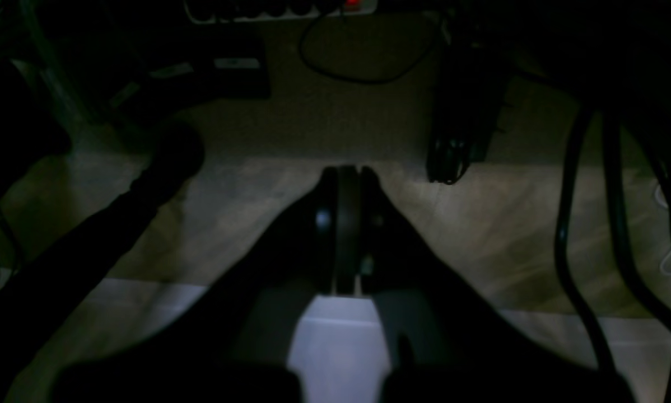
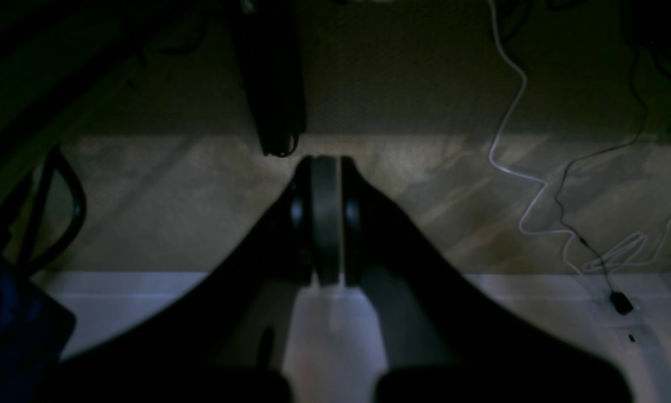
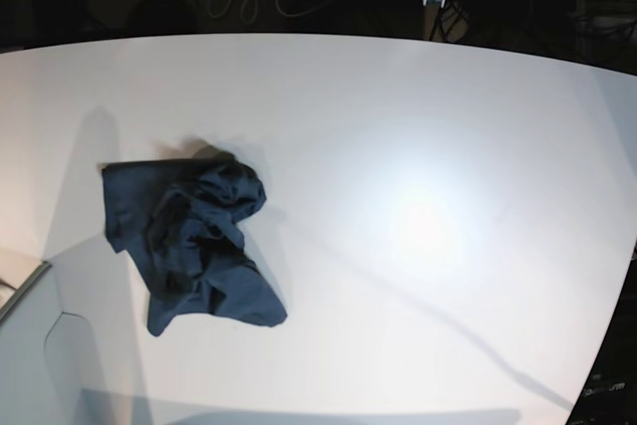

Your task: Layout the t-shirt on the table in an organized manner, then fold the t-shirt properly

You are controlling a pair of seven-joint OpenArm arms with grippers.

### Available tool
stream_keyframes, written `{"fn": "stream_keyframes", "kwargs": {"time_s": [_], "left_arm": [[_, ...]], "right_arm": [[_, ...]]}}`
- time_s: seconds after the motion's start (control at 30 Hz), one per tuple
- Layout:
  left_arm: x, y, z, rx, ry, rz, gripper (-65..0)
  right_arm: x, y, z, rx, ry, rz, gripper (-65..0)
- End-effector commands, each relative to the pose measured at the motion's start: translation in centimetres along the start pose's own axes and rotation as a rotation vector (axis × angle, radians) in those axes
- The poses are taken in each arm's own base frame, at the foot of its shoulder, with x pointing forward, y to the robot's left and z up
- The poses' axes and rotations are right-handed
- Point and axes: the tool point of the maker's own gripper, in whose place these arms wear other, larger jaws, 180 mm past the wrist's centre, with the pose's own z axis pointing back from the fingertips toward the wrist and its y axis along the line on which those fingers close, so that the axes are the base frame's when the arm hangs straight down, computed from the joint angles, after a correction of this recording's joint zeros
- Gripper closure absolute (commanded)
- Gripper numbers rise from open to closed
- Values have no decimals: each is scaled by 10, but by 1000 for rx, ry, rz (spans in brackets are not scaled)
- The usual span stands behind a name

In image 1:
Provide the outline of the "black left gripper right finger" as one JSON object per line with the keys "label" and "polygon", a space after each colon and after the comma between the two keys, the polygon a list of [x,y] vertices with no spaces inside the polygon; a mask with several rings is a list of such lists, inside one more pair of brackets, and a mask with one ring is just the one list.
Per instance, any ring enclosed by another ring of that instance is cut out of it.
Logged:
{"label": "black left gripper right finger", "polygon": [[531,341],[507,323],[430,249],[382,189],[361,171],[365,248],[374,260],[366,282],[379,311],[415,297],[435,339],[396,334],[397,364],[382,402],[633,402],[614,369],[590,369]]}

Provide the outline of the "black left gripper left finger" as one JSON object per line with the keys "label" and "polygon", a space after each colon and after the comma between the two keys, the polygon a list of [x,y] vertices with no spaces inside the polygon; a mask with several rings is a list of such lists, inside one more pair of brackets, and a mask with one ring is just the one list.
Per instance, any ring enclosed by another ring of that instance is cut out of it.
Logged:
{"label": "black left gripper left finger", "polygon": [[130,349],[76,364],[57,402],[300,402],[285,367],[303,311],[330,289],[338,171],[291,204],[179,318]]}

